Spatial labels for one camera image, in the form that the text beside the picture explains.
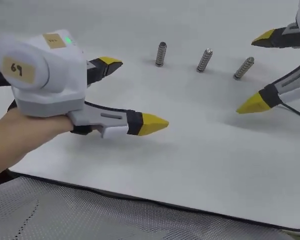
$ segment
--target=handwritten number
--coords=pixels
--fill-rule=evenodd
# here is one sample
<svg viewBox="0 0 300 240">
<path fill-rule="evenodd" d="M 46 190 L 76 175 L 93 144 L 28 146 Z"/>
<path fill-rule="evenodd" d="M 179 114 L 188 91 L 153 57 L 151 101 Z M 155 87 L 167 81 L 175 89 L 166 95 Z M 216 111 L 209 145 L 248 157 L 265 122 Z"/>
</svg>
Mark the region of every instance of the handwritten number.
<svg viewBox="0 0 300 240">
<path fill-rule="evenodd" d="M 22 66 L 16 65 L 15 63 L 12 63 L 12 65 L 11 65 L 11 71 L 15 72 L 17 70 L 19 71 L 19 76 L 22 77 Z"/>
</svg>

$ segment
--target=gray plastic part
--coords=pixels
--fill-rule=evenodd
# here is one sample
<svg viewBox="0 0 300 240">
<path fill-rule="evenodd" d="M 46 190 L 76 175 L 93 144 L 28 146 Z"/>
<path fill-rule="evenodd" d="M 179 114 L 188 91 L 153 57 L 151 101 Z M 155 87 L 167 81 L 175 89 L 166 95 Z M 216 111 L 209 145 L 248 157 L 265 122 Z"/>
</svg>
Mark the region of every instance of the gray plastic part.
<svg viewBox="0 0 300 240">
<path fill-rule="evenodd" d="M 95 68 L 96 66 L 93 65 L 91 62 L 89 61 L 86 61 L 86 69 L 89 70 L 89 69 L 93 69 Z"/>
<path fill-rule="evenodd" d="M 285 79 L 274 84 L 279 94 L 290 92 L 294 89 L 300 88 L 300 69 Z"/>
<path fill-rule="evenodd" d="M 128 126 L 127 114 L 120 111 L 105 110 L 84 105 L 82 110 L 67 114 L 75 126 L 102 126 L 103 128 Z"/>
<path fill-rule="evenodd" d="M 82 109 L 83 105 L 85 104 L 85 99 L 82 98 L 71 101 L 42 104 L 22 101 L 16 98 L 15 102 L 20 112 L 26 116 L 48 118 L 52 116 L 65 115 L 70 111 Z"/>
<path fill-rule="evenodd" d="M 285 35 L 285 34 L 297 34 L 297 33 L 300 33 L 300 29 L 299 29 L 297 23 L 293 22 L 293 23 L 290 23 L 285 28 L 285 30 L 283 31 L 282 35 Z"/>
</svg>

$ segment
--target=spring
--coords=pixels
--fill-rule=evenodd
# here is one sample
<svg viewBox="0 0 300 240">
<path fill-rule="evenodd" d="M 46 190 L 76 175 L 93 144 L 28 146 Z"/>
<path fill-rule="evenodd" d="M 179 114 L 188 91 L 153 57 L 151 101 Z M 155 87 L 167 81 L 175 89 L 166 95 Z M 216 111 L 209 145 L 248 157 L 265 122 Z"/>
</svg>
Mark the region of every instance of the spring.
<svg viewBox="0 0 300 240">
<path fill-rule="evenodd" d="M 202 55 L 202 58 L 199 62 L 199 65 L 196 68 L 196 71 L 198 73 L 203 73 L 204 72 L 204 70 L 206 69 L 206 67 L 207 67 L 207 65 L 208 65 L 208 63 L 209 63 L 209 61 L 212 57 L 212 54 L 213 54 L 213 51 L 210 48 L 208 48 L 204 51 L 204 53 Z"/>
<path fill-rule="evenodd" d="M 162 67 L 164 65 L 166 51 L 167 51 L 167 44 L 164 41 L 160 42 L 158 47 L 158 52 L 156 54 L 156 60 L 155 60 L 155 65 L 157 67 Z"/>
<path fill-rule="evenodd" d="M 252 56 L 248 57 L 241 65 L 241 67 L 239 67 L 239 69 L 235 72 L 233 78 L 236 80 L 241 79 L 243 75 L 246 74 L 246 72 L 252 67 L 254 63 L 255 63 L 255 59 Z"/>
</svg>

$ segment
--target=yellow fingertip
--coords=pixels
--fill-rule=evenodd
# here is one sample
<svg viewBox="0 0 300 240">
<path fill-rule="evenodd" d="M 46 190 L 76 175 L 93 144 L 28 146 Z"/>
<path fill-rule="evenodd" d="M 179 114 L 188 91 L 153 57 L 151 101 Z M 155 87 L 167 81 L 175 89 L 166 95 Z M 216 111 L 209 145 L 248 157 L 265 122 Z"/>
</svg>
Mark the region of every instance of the yellow fingertip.
<svg viewBox="0 0 300 240">
<path fill-rule="evenodd" d="M 143 125 L 138 136 L 145 136 L 168 127 L 169 122 L 149 113 L 142 113 Z"/>
<path fill-rule="evenodd" d="M 260 113 L 270 110 L 271 107 L 262 99 L 259 92 L 250 97 L 244 104 L 242 104 L 236 112 L 238 114 L 252 114 Z"/>
<path fill-rule="evenodd" d="M 113 64 L 113 63 L 122 63 L 122 61 L 112 58 L 112 57 L 108 57 L 108 56 L 102 56 L 102 57 L 99 57 L 99 59 L 108 65 Z"/>
<path fill-rule="evenodd" d="M 262 34 L 261 36 L 257 37 L 255 40 L 252 41 L 252 44 L 254 42 L 260 41 L 260 40 L 266 40 L 269 39 L 271 37 L 271 35 L 274 33 L 276 29 L 271 29 L 267 32 L 265 32 L 264 34 Z"/>
</svg>

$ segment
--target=gray mesh fabric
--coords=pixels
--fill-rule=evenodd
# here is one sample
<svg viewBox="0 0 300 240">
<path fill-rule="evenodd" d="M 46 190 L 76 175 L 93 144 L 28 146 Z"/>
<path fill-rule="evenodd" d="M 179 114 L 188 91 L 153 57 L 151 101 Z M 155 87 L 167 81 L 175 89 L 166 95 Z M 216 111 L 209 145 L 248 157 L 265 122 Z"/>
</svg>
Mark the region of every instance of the gray mesh fabric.
<svg viewBox="0 0 300 240">
<path fill-rule="evenodd" d="M 0 240 L 291 240 L 280 230 L 25 177 L 0 185 Z"/>
</svg>

